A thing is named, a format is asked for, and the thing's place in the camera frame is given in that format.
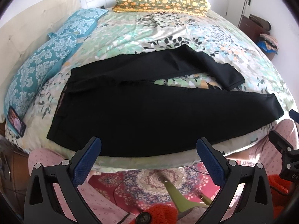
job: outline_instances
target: wooden furniture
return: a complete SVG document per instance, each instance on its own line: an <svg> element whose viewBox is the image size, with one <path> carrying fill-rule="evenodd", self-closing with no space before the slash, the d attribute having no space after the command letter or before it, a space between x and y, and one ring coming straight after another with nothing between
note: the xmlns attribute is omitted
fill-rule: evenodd
<svg viewBox="0 0 299 224"><path fill-rule="evenodd" d="M29 177L28 154L0 138L0 193L20 216L24 213Z"/></svg>
<svg viewBox="0 0 299 224"><path fill-rule="evenodd" d="M0 135L5 136L5 121L0 123Z"/></svg>
<svg viewBox="0 0 299 224"><path fill-rule="evenodd" d="M243 31L244 34L246 34L254 43L257 43L259 41L260 34L270 35L269 31L257 25L255 22L245 17L244 15L242 15L239 29ZM270 61L272 61L272 59L276 55L274 52L267 53L264 50L262 50L262 52L264 52L264 54L269 58Z"/></svg>

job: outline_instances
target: smartphone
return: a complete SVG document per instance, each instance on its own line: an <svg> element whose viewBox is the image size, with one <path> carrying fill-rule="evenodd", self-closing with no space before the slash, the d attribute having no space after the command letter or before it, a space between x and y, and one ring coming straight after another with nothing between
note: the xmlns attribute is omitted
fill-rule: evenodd
<svg viewBox="0 0 299 224"><path fill-rule="evenodd" d="M8 109L7 119L19 136L23 137L26 125L11 106Z"/></svg>

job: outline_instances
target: black pants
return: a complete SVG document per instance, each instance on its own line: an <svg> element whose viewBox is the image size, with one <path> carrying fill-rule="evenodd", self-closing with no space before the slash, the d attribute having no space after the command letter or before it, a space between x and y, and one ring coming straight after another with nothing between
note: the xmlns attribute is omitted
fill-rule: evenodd
<svg viewBox="0 0 299 224"><path fill-rule="evenodd" d="M176 54L179 49L184 54ZM194 149L200 137L215 144L242 136L283 115L274 94L168 87L148 81L169 78L167 72L174 77L204 70L224 87L242 83L243 77L232 66L187 46L108 60L72 70L48 139L77 151L97 136L101 155L154 156Z"/></svg>

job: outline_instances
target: green stool leg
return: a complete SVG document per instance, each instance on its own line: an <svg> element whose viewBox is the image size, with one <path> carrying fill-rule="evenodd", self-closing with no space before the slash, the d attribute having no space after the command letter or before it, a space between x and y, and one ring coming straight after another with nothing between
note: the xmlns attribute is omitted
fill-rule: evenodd
<svg viewBox="0 0 299 224"><path fill-rule="evenodd" d="M202 200L202 202L204 202L206 205L210 205L210 204L212 204L212 200L210 199L210 198L208 198L207 196L205 196L203 193L201 193L200 194L201 195L201 200Z"/></svg>
<svg viewBox="0 0 299 224"><path fill-rule="evenodd" d="M165 188L167 189L172 201L175 204L175 207L177 208L177 210L179 212L184 212L184 211L189 210L190 208L193 208L193 207L204 207L204 208L208 207L208 205L187 200L180 193L180 191L178 191L176 189L176 187L174 187L174 185L170 181L165 180L165 181L162 181L162 183L164 184Z"/></svg>

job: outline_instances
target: screw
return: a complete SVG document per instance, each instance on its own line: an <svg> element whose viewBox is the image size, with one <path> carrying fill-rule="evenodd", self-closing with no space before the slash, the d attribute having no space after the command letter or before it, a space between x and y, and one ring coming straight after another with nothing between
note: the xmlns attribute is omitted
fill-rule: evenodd
<svg viewBox="0 0 299 224"><path fill-rule="evenodd" d="M264 168L264 165L261 164L260 162L258 162L258 163L257 163L257 167L260 168L260 169L262 169L262 168Z"/></svg>
<svg viewBox="0 0 299 224"><path fill-rule="evenodd" d="M237 163L234 160L229 160L228 164L231 165L231 166L236 166Z"/></svg>
<svg viewBox="0 0 299 224"><path fill-rule="evenodd" d="M34 168L38 169L40 168L41 164L38 162L37 164L34 165Z"/></svg>
<svg viewBox="0 0 299 224"><path fill-rule="evenodd" d="M66 166L66 165L68 165L69 163L70 163L70 161L67 160L67 159L64 159L64 160L61 162L61 164L62 164L63 166Z"/></svg>

